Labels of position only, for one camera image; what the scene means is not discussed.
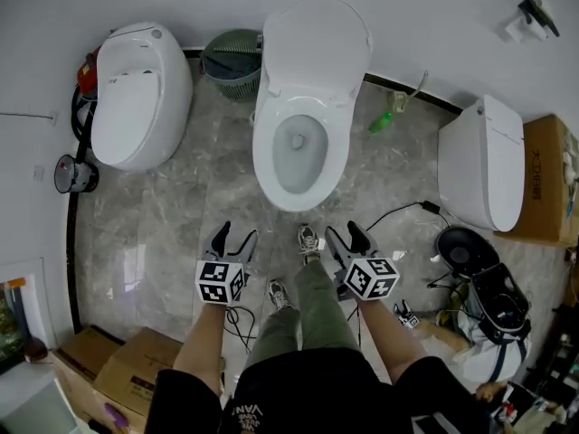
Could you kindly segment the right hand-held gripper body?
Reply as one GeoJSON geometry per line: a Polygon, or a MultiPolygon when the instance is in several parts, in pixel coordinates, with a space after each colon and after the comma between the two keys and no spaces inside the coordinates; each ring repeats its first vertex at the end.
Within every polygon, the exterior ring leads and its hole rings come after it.
{"type": "Polygon", "coordinates": [[[400,272],[388,258],[352,259],[335,275],[339,301],[372,301],[387,298],[400,278],[400,272]]]}

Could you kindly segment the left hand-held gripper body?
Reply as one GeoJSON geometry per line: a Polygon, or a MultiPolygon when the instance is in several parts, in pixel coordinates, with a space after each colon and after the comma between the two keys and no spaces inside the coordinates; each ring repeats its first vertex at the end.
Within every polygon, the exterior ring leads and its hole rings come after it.
{"type": "Polygon", "coordinates": [[[247,285],[247,265],[237,263],[233,253],[222,258],[202,258],[196,264],[195,286],[202,302],[231,306],[241,297],[247,285]]]}

